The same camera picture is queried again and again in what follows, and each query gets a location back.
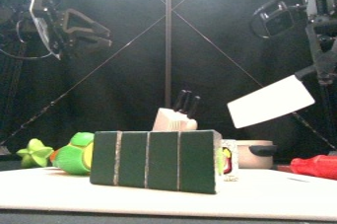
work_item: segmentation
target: green plush toy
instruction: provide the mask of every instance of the green plush toy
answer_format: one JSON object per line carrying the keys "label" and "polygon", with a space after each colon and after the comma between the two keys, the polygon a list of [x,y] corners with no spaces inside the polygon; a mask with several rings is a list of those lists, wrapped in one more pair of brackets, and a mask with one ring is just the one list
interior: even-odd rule
{"label": "green plush toy", "polygon": [[69,143],[50,155],[53,166],[73,175],[88,175],[90,170],[93,133],[77,132]]}
{"label": "green plush toy", "polygon": [[45,167],[53,151],[53,148],[46,147],[41,140],[33,138],[29,141],[26,148],[16,152],[16,154],[22,157],[21,167],[24,169]]}

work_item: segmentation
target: black fabric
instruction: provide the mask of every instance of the black fabric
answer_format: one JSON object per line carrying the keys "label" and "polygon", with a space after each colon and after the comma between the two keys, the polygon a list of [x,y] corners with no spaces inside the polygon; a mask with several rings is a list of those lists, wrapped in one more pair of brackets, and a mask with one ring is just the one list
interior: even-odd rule
{"label": "black fabric", "polygon": [[[194,115],[200,129],[216,129],[224,138],[273,140],[280,147],[276,159],[286,161],[326,153],[330,148],[292,114],[236,129],[226,108],[230,101],[311,64],[305,19],[272,39],[252,34],[252,15],[268,1],[172,0],[170,98],[177,97],[181,89],[190,90],[201,97]],[[301,3],[301,0],[281,1],[288,5]],[[50,57],[24,62],[13,112],[2,128],[5,134],[69,89],[70,92],[8,140],[10,151],[25,147],[33,137],[58,148],[77,131],[152,130],[157,110],[165,105],[164,2],[58,0],[60,9],[76,9],[112,31],[113,44],[72,60]],[[41,41],[34,37],[26,54],[44,53]],[[94,74],[72,88],[108,58],[112,59]],[[327,137],[314,76],[304,84],[315,104],[298,114]],[[334,85],[330,89],[334,102]]]}

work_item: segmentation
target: table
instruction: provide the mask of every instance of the table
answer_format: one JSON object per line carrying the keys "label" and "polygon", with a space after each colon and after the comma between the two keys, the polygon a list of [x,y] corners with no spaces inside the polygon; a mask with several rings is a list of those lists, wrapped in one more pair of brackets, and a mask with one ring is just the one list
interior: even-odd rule
{"label": "table", "polygon": [[240,170],[238,176],[237,182],[221,183],[217,194],[200,194],[97,186],[89,177],[56,168],[5,171],[0,220],[25,218],[30,223],[29,216],[50,221],[77,216],[84,224],[84,218],[96,216],[101,223],[337,222],[337,181],[273,170]]}

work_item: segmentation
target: knife block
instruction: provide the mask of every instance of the knife block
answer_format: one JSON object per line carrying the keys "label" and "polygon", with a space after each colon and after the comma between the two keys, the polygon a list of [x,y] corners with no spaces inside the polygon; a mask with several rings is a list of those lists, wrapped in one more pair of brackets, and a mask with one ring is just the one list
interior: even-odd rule
{"label": "knife block", "polygon": [[181,112],[158,109],[153,131],[189,131],[197,129],[197,122]]}

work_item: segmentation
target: white table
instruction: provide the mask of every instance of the white table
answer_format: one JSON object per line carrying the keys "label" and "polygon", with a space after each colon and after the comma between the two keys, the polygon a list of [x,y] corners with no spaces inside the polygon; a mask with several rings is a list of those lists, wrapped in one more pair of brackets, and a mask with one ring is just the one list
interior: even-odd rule
{"label": "white table", "polygon": [[0,209],[337,221],[337,181],[240,170],[217,194],[96,186],[54,168],[0,172]]}

